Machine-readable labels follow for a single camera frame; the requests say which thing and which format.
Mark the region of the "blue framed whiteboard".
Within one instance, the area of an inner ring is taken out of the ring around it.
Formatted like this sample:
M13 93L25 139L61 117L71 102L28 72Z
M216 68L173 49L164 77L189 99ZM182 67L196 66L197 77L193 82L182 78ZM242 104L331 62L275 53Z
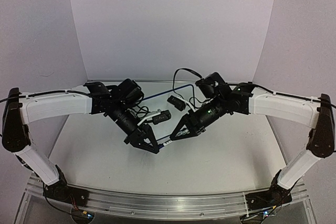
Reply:
M180 89L184 89L184 88L187 88L187 87L191 87L192 88L192 94L194 95L195 94L195 88L194 88L194 86L192 84L186 84L186 85L174 88L174 89L166 90L166 91L163 91L163 92L160 92L160 93L153 94L151 96L145 97L141 101L144 102L146 100L153 99L155 97L159 97L161 95L168 94L168 93L171 93L171 92L174 92L174 91L177 91L177 90L180 90Z

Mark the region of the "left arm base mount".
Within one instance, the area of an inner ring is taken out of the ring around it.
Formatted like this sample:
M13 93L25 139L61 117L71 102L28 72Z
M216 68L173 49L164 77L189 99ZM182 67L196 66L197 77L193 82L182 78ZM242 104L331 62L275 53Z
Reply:
M59 175L59 181L52 185L44 184L43 196L47 199L84 207L88 202L89 191L68 185L65 176Z

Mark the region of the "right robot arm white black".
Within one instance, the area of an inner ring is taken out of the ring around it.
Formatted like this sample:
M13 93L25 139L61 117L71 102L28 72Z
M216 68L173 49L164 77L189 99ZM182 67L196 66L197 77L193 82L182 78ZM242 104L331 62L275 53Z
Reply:
M301 97L251 82L239 83L232 89L218 72L195 84L209 102L181 117L170 136L173 141L196 137L223 115L233 113L266 115L305 125L310 129L305 150L279 172L272 190L289 190L317 161L334 153L334 106L326 94Z

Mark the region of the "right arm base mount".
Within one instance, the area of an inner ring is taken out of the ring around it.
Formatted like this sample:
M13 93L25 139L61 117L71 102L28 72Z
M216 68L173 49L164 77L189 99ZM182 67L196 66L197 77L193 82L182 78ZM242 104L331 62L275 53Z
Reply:
M259 210L292 202L290 190L278 185L245 196L249 210Z

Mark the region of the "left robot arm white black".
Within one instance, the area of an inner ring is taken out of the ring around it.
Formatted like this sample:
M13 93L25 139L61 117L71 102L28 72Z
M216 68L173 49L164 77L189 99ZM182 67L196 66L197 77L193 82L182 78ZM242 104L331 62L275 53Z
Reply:
M151 126L131 112L144 98L141 87L131 79L106 86L87 82L86 92L68 89L40 93L22 93L12 88L5 103L2 121L2 146L14 154L59 200L71 194L62 170L34 146L29 125L38 121L69 115L102 114L110 118L126 135L124 142L154 154L159 145Z

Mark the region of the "white blue marker pen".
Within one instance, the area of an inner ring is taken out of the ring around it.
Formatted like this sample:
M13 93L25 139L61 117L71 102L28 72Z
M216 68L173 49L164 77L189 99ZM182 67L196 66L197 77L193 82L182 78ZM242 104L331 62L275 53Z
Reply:
M162 149L163 147L165 147L165 146L171 144L172 142L173 142L172 140L168 140L168 141L165 141L165 142L163 142L163 143L160 143L160 144L158 145L158 148L159 148L159 149Z

